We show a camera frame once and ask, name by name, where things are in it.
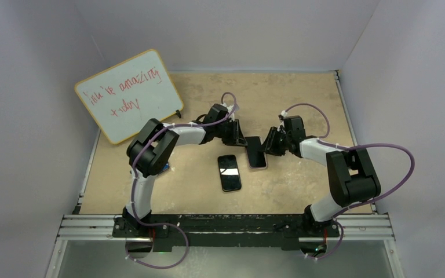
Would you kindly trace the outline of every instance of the wooden whiteboard frame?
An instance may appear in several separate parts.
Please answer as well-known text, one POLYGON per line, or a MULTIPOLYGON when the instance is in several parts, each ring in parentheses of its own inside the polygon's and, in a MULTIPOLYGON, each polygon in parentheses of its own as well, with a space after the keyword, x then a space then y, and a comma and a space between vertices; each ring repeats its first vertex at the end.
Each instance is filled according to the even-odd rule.
MULTIPOLYGON (((153 48, 152 48, 152 49, 148 49, 148 50, 146 50, 146 51, 144 51, 144 52, 142 52, 142 53, 140 53, 140 54, 137 54, 137 55, 135 55, 135 56, 133 56, 133 57, 131 57, 131 58, 129 58, 129 59, 123 61, 123 62, 120 62, 120 63, 118 63, 118 64, 116 64, 116 65, 114 65, 114 66, 112 66, 112 67, 109 67, 109 68, 105 69, 104 71, 101 71, 101 72, 99 72, 99 73, 97 73, 97 74, 95 74, 95 75, 93 75, 93 76, 90 76, 90 77, 88 77, 88 78, 86 78, 86 79, 84 79, 84 80, 81 80, 81 81, 79 81, 78 83, 76 83, 76 85, 74 86, 74 91, 75 91, 76 94, 78 95, 78 97, 79 97, 79 99, 81 100, 81 102, 83 103, 84 107, 86 107, 87 111, 90 113, 91 117, 93 117, 93 119, 94 119, 94 121, 96 122, 96 124, 98 125, 98 127, 101 129, 101 132, 103 132, 103 128, 101 127, 100 123, 98 122, 98 120, 96 119, 96 117, 93 115, 93 112, 89 109, 89 107, 86 105, 85 101, 83 100, 83 98, 82 98, 81 95, 79 94, 78 89, 77 89, 78 86, 79 86, 81 83, 88 81, 89 79, 92 79, 92 78, 94 78, 94 77, 97 77, 97 76, 100 75, 100 74, 103 74, 103 73, 105 73, 105 72, 107 72, 107 71, 109 71, 109 70, 112 70, 112 69, 114 69, 114 68, 116 68, 116 67, 118 67, 118 66, 120 66, 120 65, 122 65, 122 64, 125 64, 126 62, 128 62, 128 61, 130 61, 130 60, 132 60, 132 59, 135 59, 135 58, 137 58, 137 57, 139 57, 139 56, 142 56, 142 55, 144 55, 144 54, 146 54, 146 53, 148 53, 148 52, 151 52, 151 51, 154 51, 154 52, 156 53, 156 55, 158 55, 158 58, 159 58, 159 60, 161 61, 161 64, 163 65, 163 68, 165 69, 165 72, 166 72, 166 74, 168 75, 168 78, 170 79, 170 82, 172 83, 173 88, 175 89, 175 92, 176 92, 177 95, 178 95, 178 98, 180 99, 180 102, 181 102, 181 108, 179 109, 179 111, 182 111, 183 108, 185 107, 185 104, 183 103, 183 100, 181 99, 180 93, 179 93, 178 90, 176 89, 175 84, 173 83, 173 80, 172 80, 172 78, 171 78, 171 76, 170 76, 168 70, 166 69, 165 62, 163 61, 163 59, 161 59, 161 56, 159 55, 159 52, 158 52, 156 49, 153 49, 153 48)), ((167 119, 167 118, 169 118, 169 117, 171 117, 171 116, 173 116, 173 115, 175 115, 175 114, 176 114, 176 111, 173 111, 173 113, 170 114, 169 116, 167 116, 167 117, 165 117, 165 118, 163 118, 163 119, 158 119, 158 120, 161 122, 161 121, 163 121, 163 120, 165 120, 165 119, 167 119)), ((136 135, 137 133, 139 133, 139 132, 140 132, 140 130, 137 131, 137 132, 135 132, 135 133, 132 134, 132 135, 127 136, 125 139, 122 139, 122 140, 120 140, 120 141, 118 141, 118 142, 112 142, 112 141, 110 140, 110 138, 107 136, 106 133, 103 132, 103 134, 105 134, 105 137, 107 138, 108 142, 110 142, 110 144, 112 144, 112 145, 118 145, 118 144, 120 144, 120 143, 122 143, 122 142, 124 142, 124 141, 126 141, 126 140, 128 140, 128 139, 130 139, 130 138, 132 138, 133 136, 135 136, 135 135, 136 135)))

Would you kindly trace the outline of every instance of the metal frame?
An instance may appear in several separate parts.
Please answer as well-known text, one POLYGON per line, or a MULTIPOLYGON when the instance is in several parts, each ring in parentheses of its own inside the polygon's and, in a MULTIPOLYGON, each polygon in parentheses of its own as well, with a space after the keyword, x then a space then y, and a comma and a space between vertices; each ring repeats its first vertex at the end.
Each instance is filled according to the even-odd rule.
MULTIPOLYGON (((148 237, 112 237, 115 215, 65 215, 57 240, 120 240, 150 242, 148 237)), ((344 226, 344 240, 393 240, 388 215, 345 214, 337 218, 344 226)), ((322 237, 302 237, 300 242, 316 242, 322 237)))
MULTIPOLYGON (((352 141, 354 144, 357 144, 346 103, 344 101, 338 71, 334 71, 333 74, 342 101, 342 106, 344 107, 345 117, 351 132, 352 141)), ((82 204, 100 132, 101 131, 98 130, 93 144, 93 149, 91 151, 78 199, 78 206, 82 204)), ((397 256, 395 235, 393 233, 389 216, 378 215, 375 204, 371 204, 371 209, 373 210, 373 214, 344 214, 337 218, 337 221, 344 226, 344 240, 382 240, 385 244, 385 252, 388 256, 393 276, 395 278, 404 278, 402 267, 397 256)), ((111 233, 114 228, 114 217, 115 215, 65 215, 57 234, 56 244, 46 278, 58 277, 64 252, 67 248, 67 243, 70 240, 151 241, 149 238, 112 237, 111 233)), ((323 238, 300 238, 300 242, 315 242, 317 240, 323 240, 323 238)), ((338 240, 338 238, 329 238, 329 240, 338 240)))

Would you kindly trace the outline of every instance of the smartphone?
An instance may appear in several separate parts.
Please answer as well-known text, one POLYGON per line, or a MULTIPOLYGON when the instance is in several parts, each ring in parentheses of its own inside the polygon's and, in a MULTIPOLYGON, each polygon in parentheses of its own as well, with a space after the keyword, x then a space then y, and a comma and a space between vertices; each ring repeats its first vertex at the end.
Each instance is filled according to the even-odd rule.
POLYGON ((260 136, 245 137, 248 145, 246 146, 246 156, 248 157, 248 164, 250 169, 265 169, 267 168, 267 156, 265 152, 261 151, 262 138, 260 136))
POLYGON ((222 191, 229 192, 241 189, 238 164, 236 156, 223 155, 217 158, 219 176, 221 177, 222 191))

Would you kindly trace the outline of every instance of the white enclosure wall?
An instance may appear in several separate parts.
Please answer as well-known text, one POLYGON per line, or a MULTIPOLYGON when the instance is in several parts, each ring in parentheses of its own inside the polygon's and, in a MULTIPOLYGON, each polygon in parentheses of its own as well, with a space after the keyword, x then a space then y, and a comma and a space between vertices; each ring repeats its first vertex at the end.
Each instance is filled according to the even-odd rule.
POLYGON ((104 63, 72 0, 0 0, 0 277, 43 277, 96 124, 75 82, 104 63))
POLYGON ((170 70, 337 70, 379 0, 76 0, 109 65, 149 48, 170 70))
MULTIPOLYGON (((341 81, 358 141, 396 142, 417 158, 411 181, 380 203, 406 276, 445 277, 445 0, 382 0, 341 81)), ((374 154, 390 188, 408 163, 374 154)))

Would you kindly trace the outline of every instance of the black mounting bracket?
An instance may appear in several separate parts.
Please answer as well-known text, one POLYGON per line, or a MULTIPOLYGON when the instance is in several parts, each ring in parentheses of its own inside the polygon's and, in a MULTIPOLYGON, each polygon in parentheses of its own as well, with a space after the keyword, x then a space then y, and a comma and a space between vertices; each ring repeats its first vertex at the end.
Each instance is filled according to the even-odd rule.
POLYGON ((366 149, 326 154, 330 193, 342 207, 365 202, 381 193, 381 185, 366 149), (358 173, 351 175, 349 169, 358 173))
MULTIPOLYGON (((185 246, 182 234, 171 226, 145 227, 138 229, 124 217, 114 218, 113 237, 150 237, 154 229, 154 252, 171 251, 173 246, 185 246)), ((188 237, 190 246, 209 247, 280 247, 282 250, 302 250, 309 245, 323 245, 323 241, 304 242, 305 237, 338 237, 332 225, 320 230, 306 230, 302 214, 148 214, 147 223, 171 223, 179 226, 188 237)))
MULTIPOLYGON (((221 104, 212 105, 210 111, 204 117, 203 124, 222 120, 228 114, 228 108, 221 104)), ((239 119, 228 119, 215 126, 204 127, 206 135, 201 144, 212 141, 214 137, 221 138, 222 143, 228 146, 247 146, 247 142, 239 125, 239 119)))
MULTIPOLYGON (((147 145, 148 141, 163 128, 163 123, 156 119, 150 119, 144 125, 143 129, 141 129, 127 148, 127 156, 129 157, 129 164, 131 166, 133 166, 135 158, 144 146, 147 145)), ((166 130, 156 139, 156 142, 158 142, 156 147, 152 145, 148 147, 136 165, 136 169, 143 174, 143 177, 156 175, 163 170, 179 136, 178 133, 172 130, 166 130)))
POLYGON ((289 151, 300 158, 300 143, 315 136, 306 136, 306 130, 300 116, 283 117, 279 115, 279 119, 283 122, 283 126, 270 128, 262 144, 262 151, 276 156, 282 156, 286 154, 286 151, 289 151))

